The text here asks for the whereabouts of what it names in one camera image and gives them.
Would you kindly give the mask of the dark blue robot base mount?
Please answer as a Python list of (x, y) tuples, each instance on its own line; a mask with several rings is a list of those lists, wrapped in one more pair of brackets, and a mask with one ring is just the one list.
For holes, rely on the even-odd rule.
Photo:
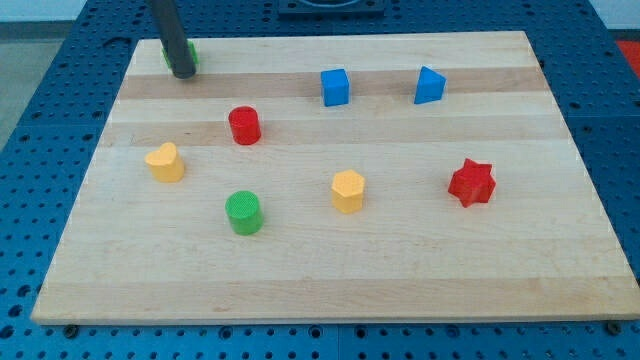
[(383, 14), (386, 0), (278, 0), (280, 17), (302, 15), (361, 15)]

